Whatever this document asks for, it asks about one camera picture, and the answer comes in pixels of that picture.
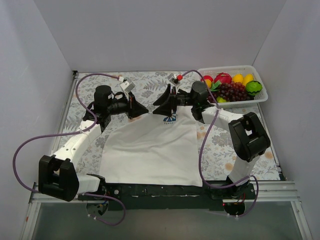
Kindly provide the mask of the round brooch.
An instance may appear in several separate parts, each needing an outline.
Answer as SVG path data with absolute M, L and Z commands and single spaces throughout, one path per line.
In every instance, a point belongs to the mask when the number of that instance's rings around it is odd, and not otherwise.
M 155 110 L 155 106 L 152 104 L 148 105 L 146 108 L 150 114 Z

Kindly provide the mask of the white t-shirt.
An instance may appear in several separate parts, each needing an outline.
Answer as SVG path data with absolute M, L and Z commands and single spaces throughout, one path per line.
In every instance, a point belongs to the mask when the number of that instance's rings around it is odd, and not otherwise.
M 172 116 L 145 114 L 108 136 L 99 175 L 107 183 L 203 185 L 198 170 L 197 124 L 191 107 Z

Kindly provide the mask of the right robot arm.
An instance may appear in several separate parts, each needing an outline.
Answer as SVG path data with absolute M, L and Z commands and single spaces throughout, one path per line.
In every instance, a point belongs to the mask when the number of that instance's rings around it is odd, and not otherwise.
M 209 92 L 203 81 L 195 81 L 190 92 L 177 90 L 168 84 L 165 92 L 153 103 L 156 106 L 153 113 L 170 117 L 177 112 L 178 107 L 190 106 L 196 121 L 230 133 L 236 160 L 225 185 L 212 185 L 206 180 L 202 182 L 211 189 L 224 190 L 230 198 L 237 199 L 245 192 L 256 162 L 270 147 L 271 141 L 255 113 L 237 114 L 223 110 L 209 102 Z

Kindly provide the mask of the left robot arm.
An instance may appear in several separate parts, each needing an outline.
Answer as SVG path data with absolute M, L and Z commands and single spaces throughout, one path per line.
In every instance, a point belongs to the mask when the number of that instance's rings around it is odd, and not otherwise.
M 79 133 L 73 135 L 53 155 L 44 155 L 40 159 L 40 193 L 67 202 L 85 193 L 89 193 L 95 200 L 103 199 L 107 193 L 104 177 L 96 174 L 78 175 L 78 161 L 107 128 L 113 115 L 126 114 L 129 119 L 133 119 L 148 113 L 148 109 L 136 100 L 132 92 L 113 94 L 108 85 L 96 87 L 94 101 L 88 107 L 79 125 Z

